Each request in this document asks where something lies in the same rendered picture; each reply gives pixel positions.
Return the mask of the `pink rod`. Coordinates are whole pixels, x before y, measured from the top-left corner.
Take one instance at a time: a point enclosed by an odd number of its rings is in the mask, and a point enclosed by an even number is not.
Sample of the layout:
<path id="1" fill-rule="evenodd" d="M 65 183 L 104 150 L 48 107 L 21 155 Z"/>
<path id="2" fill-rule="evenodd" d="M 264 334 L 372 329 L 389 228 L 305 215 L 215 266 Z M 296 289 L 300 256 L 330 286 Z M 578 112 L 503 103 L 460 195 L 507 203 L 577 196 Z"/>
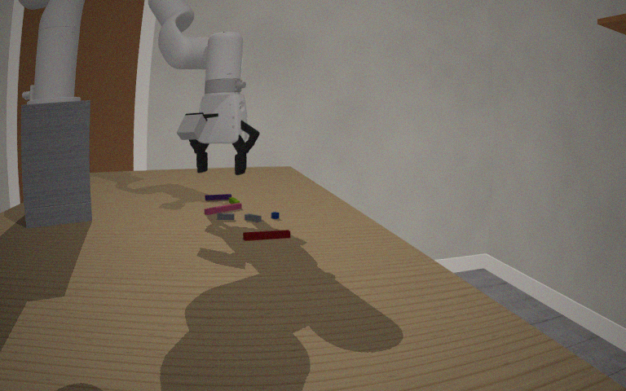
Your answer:
<path id="1" fill-rule="evenodd" d="M 205 214 L 210 215 L 214 213 L 222 213 L 222 212 L 236 210 L 236 209 L 241 209 L 241 203 L 228 204 L 228 205 L 208 208 L 208 209 L 205 209 Z"/>

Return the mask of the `purple rod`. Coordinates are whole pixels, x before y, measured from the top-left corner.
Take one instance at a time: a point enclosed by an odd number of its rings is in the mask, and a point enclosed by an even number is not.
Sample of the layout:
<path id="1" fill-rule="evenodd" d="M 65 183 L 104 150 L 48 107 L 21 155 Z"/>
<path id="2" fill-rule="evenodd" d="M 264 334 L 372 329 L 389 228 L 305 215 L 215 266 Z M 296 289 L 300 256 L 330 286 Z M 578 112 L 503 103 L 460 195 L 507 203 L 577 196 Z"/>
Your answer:
<path id="1" fill-rule="evenodd" d="M 205 195 L 205 200 L 229 200 L 231 194 L 226 195 Z"/>

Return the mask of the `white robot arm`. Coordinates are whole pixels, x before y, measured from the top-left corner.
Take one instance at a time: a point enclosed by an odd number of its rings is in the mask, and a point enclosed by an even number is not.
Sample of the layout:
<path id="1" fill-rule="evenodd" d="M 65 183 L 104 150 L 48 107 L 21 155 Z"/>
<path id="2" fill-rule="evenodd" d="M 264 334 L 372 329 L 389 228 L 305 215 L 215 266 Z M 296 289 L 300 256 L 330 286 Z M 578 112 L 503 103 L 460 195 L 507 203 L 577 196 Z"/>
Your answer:
<path id="1" fill-rule="evenodd" d="M 74 97 L 74 90 L 85 0 L 19 2 L 30 10 L 47 6 L 38 29 L 34 85 L 22 97 L 29 100 L 27 104 L 81 101 Z M 239 33 L 216 33 L 209 38 L 185 37 L 182 32 L 194 20 L 194 12 L 185 0 L 148 0 L 148 5 L 161 27 L 163 25 L 158 46 L 172 68 L 206 69 L 207 65 L 205 94 L 241 92 L 246 87 L 241 80 L 243 37 Z M 30 101 L 30 98 L 36 100 Z M 185 114 L 177 131 L 181 140 L 199 139 L 207 118 L 216 117 L 218 113 L 207 115 L 203 112 Z"/>

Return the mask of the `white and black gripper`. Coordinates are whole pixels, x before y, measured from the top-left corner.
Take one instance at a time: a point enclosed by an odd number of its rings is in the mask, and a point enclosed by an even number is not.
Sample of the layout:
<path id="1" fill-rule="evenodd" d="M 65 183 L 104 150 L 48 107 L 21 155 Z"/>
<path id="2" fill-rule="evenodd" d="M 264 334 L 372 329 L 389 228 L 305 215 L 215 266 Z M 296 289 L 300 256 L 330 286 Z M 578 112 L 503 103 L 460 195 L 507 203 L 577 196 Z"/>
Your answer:
<path id="1" fill-rule="evenodd" d="M 189 140 L 196 153 L 197 173 L 208 170 L 208 154 L 205 150 L 209 143 L 232 143 L 237 151 L 235 175 L 244 174 L 246 153 L 249 152 L 259 136 L 259 132 L 247 123 L 245 96 L 240 92 L 205 94 L 201 99 L 199 112 L 204 114 L 218 113 L 218 116 L 207 118 L 198 140 Z M 245 142 L 248 134 L 249 139 Z"/>

